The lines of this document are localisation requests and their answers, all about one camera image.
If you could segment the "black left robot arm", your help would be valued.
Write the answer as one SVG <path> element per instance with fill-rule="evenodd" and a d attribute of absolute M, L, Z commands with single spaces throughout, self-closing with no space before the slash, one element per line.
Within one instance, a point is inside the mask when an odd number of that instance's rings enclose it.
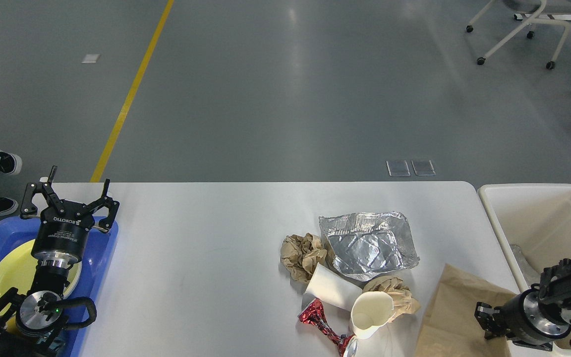
<path fill-rule="evenodd" d="M 30 288 L 11 287 L 0 297 L 0 357 L 56 357 L 63 331 L 86 328 L 97 319 L 90 297 L 65 297 L 68 274 L 83 260 L 89 233 L 113 228 L 119 202 L 109 195 L 106 179 L 101 196 L 91 203 L 61 199 L 52 188 L 57 167 L 45 182 L 28 183 L 20 218 L 41 223 L 30 255 L 38 262 Z"/>

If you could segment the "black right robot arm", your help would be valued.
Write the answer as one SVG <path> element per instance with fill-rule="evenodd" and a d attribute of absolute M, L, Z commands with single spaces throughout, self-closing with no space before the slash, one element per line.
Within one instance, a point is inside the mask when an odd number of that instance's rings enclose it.
<path fill-rule="evenodd" d="M 539 283 L 501 306 L 478 302 L 474 310 L 487 340 L 504 337 L 517 346 L 551 351 L 569 337 L 571 346 L 571 259 L 542 271 Z"/>

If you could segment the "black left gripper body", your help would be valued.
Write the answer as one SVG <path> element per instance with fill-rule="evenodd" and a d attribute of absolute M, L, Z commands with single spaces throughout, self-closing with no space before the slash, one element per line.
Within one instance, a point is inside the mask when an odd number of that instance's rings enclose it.
<path fill-rule="evenodd" d="M 30 255 L 40 261 L 66 258 L 68 264 L 81 262 L 89 237 L 95 225 L 91 214 L 66 213 L 59 216 L 54 207 L 41 212 L 41 224 Z"/>

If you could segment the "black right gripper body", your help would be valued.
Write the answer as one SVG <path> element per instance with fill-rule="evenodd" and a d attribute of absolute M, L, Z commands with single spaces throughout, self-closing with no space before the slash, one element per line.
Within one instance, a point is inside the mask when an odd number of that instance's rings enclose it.
<path fill-rule="evenodd" d="M 568 337 L 571 325 L 554 316 L 551 308 L 542 307 L 538 293 L 537 289 L 526 290 L 501 306 L 506 338 L 541 344 Z"/>

